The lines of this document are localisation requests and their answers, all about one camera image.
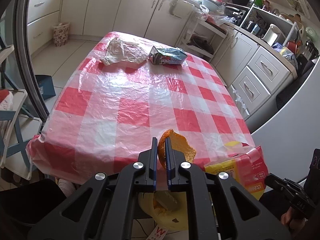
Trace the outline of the orange peel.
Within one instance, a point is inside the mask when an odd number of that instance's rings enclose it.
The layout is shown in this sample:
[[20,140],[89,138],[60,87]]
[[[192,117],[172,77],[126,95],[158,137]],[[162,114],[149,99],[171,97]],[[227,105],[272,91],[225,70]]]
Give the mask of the orange peel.
[[161,166],[164,169],[166,169],[165,145],[164,145],[166,138],[170,138],[171,146],[173,150],[182,152],[184,154],[186,161],[190,163],[194,162],[194,159],[196,156],[196,150],[188,144],[187,139],[183,135],[176,133],[173,129],[169,129],[162,134],[158,143],[158,150],[157,150],[159,162],[161,163]]

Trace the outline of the white kettle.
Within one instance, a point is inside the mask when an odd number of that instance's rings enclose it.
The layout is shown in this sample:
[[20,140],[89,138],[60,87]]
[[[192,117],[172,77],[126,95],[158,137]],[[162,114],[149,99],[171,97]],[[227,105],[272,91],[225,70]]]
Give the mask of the white kettle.
[[284,38],[285,36],[283,32],[275,24],[270,24],[262,40],[265,41],[269,46],[273,46],[277,42],[282,43]]

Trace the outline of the white kitchen cabinets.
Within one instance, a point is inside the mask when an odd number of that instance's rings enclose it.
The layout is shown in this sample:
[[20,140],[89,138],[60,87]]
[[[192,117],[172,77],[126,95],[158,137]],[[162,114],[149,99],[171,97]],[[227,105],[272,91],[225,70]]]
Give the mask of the white kitchen cabinets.
[[239,92],[246,119],[269,118],[276,96],[297,78],[294,62],[285,59],[253,31],[235,24],[227,6],[203,12],[185,0],[29,0],[27,35],[31,54],[53,39],[52,26],[70,23],[69,34],[93,41],[119,31],[175,47],[191,15],[228,31],[211,63],[225,84]]

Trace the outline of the white plastic bag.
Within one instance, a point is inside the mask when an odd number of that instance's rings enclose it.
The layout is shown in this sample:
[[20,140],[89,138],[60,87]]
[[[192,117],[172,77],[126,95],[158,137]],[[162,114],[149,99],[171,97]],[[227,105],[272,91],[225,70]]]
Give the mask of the white plastic bag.
[[141,64],[148,59],[148,53],[136,42],[123,41],[116,37],[112,39],[100,61],[105,65],[119,62]]

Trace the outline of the red white checkered tablecloth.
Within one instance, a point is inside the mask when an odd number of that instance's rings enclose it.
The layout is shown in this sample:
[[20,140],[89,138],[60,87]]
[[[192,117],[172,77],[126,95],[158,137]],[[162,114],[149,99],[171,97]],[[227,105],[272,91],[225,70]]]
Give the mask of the red white checkered tablecloth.
[[84,58],[59,95],[40,135],[27,145],[45,174],[82,184],[98,172],[113,174],[135,162],[153,138],[173,129],[210,162],[230,141],[254,141],[230,92],[211,65],[192,54],[178,66],[102,63],[113,38],[150,51],[159,43],[108,33]]

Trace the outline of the red yellow snack bag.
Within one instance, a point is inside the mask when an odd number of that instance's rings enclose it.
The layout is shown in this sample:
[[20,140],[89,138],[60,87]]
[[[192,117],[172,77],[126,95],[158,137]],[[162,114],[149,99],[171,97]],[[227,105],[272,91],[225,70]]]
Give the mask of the red yellow snack bag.
[[256,199],[263,195],[268,168],[260,146],[230,141],[216,151],[213,161],[204,165],[207,173],[227,172]]

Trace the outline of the white shelf rack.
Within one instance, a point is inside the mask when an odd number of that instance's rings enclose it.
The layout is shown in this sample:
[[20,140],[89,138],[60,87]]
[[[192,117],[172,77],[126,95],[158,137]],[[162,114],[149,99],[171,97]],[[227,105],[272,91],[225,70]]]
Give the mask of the white shelf rack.
[[191,15],[175,46],[211,61],[226,40],[228,31]]

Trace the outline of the blue box on floor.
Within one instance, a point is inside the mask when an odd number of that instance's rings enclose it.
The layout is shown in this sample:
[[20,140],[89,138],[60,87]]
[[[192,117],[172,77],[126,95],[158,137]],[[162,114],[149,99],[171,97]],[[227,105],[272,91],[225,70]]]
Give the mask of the blue box on floor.
[[43,100],[56,96],[53,80],[50,75],[35,75],[35,77]]

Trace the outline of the blue milk carton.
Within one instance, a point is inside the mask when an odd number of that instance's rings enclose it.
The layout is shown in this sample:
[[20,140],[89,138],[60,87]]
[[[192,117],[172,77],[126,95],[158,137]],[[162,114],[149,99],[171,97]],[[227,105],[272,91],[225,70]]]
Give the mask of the blue milk carton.
[[179,48],[156,48],[153,46],[149,53],[149,60],[154,65],[179,65],[187,57],[188,55]]

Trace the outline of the floral waste basket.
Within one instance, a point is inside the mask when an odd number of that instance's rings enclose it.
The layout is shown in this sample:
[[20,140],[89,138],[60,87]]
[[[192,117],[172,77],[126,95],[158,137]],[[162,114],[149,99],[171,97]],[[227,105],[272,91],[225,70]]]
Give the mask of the floral waste basket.
[[61,47],[67,44],[69,34],[68,22],[61,22],[52,26],[53,29],[53,42],[56,47]]

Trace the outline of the blue white folding chair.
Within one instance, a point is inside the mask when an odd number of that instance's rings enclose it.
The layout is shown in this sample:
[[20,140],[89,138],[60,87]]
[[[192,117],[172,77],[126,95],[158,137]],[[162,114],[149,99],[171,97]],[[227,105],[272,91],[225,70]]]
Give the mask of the blue white folding chair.
[[13,52],[13,45],[1,48],[1,76],[10,85],[8,91],[13,96],[12,110],[1,110],[1,122],[6,123],[6,128],[1,133],[1,168],[7,168],[19,177],[31,180],[36,166],[27,154],[27,144],[40,132],[42,120],[23,107],[27,91],[18,88],[5,73],[7,58]]

